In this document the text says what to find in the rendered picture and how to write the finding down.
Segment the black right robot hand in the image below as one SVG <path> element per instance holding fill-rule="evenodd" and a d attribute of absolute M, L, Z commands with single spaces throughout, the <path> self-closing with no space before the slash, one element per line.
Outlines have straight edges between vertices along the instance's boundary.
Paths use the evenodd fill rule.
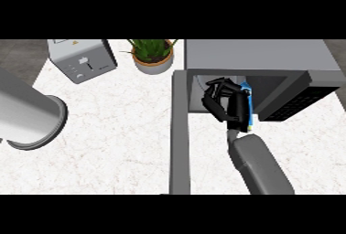
<path fill-rule="evenodd" d="M 218 122 L 227 123 L 227 129 L 246 132 L 248 103 L 240 85 L 224 77 L 205 82 L 208 88 L 200 98 L 202 106 Z"/>

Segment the blue and white milk carton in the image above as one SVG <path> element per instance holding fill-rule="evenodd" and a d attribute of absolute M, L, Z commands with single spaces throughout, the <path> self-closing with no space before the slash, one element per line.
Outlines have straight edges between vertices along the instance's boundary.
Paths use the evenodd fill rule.
<path fill-rule="evenodd" d="M 252 130 L 252 100 L 251 100 L 251 87 L 246 81 L 240 83 L 240 90 L 246 93 L 246 103 L 248 103 L 248 125 L 246 131 L 251 132 Z"/>

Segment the grey microwave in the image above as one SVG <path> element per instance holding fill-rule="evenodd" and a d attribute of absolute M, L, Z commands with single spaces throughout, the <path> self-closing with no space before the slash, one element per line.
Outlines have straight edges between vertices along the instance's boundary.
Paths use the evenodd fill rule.
<path fill-rule="evenodd" d="M 183 68 L 189 112 L 203 113 L 205 82 L 230 78 L 251 87 L 252 113 L 282 122 L 346 85 L 346 76 L 319 39 L 187 39 Z"/>

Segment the grey microwave door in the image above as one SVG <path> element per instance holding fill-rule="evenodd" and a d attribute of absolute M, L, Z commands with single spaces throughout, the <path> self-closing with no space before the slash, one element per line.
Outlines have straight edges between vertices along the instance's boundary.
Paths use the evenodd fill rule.
<path fill-rule="evenodd" d="M 168 194 L 190 194 L 186 71 L 171 76 Z"/>

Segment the potted green plant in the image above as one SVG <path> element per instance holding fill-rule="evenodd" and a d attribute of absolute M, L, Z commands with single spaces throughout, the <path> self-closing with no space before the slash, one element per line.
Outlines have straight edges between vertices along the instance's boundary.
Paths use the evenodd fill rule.
<path fill-rule="evenodd" d="M 168 39 L 128 39 L 135 68 L 147 75 L 163 73 L 172 64 L 172 47 L 177 40 Z"/>

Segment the silver toaster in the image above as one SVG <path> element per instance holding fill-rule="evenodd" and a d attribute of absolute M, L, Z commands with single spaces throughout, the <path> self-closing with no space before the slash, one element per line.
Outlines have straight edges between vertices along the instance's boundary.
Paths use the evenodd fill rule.
<path fill-rule="evenodd" d="M 48 59 L 75 84 L 118 66 L 106 39 L 48 39 Z"/>

